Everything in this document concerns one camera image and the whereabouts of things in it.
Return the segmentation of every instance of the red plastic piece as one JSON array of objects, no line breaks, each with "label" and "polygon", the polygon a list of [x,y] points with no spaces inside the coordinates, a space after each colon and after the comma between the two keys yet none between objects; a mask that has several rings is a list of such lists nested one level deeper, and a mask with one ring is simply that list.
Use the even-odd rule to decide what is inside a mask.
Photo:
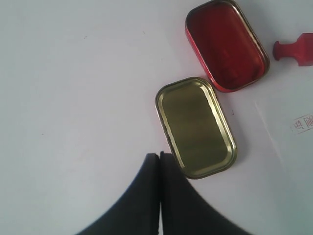
[{"label": "red plastic piece", "polygon": [[280,44],[275,42],[273,48],[275,60],[282,57],[293,57],[299,66],[313,65],[313,33],[303,33],[293,44]]},{"label": "red plastic piece", "polygon": [[233,92],[255,82],[269,64],[231,1],[213,0],[190,11],[186,35],[214,86]]}]

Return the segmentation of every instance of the white table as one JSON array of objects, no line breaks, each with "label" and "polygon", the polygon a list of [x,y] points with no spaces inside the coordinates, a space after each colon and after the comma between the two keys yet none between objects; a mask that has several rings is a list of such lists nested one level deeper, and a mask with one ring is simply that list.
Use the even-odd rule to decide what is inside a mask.
[{"label": "white table", "polygon": [[[169,151],[154,98],[163,85],[205,77],[184,34],[185,16],[204,2],[1,2],[0,234],[77,233],[120,197],[146,153]],[[312,78],[310,67],[275,62],[271,49],[313,31],[313,4],[238,3],[271,69],[243,90],[218,93],[238,159],[190,182],[249,232],[292,234],[292,189],[255,100]]]}]

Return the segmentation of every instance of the red metal tin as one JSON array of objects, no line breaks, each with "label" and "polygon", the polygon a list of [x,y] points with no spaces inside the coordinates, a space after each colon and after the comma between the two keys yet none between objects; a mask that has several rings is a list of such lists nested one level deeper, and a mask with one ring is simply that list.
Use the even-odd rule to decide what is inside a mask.
[{"label": "red metal tin", "polygon": [[191,10],[186,35],[221,92],[239,90],[269,69],[268,55],[233,0],[212,0]]}]

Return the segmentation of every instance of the metal tin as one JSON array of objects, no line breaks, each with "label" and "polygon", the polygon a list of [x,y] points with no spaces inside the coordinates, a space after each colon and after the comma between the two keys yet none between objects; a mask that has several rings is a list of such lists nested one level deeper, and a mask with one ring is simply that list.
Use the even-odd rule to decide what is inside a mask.
[{"label": "metal tin", "polygon": [[198,179],[226,170],[237,147],[212,86],[191,77],[163,87],[156,109],[182,172]]},{"label": "metal tin", "polygon": [[191,10],[186,17],[186,35],[221,92],[239,90],[269,69],[267,53],[232,0],[212,0]]}]

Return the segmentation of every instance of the black object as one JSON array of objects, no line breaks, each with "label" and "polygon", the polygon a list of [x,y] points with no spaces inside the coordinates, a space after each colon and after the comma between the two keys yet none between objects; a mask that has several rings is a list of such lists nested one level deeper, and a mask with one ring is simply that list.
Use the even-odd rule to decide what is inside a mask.
[{"label": "black object", "polygon": [[193,189],[172,154],[148,154],[132,184],[101,218],[78,235],[248,235]]}]

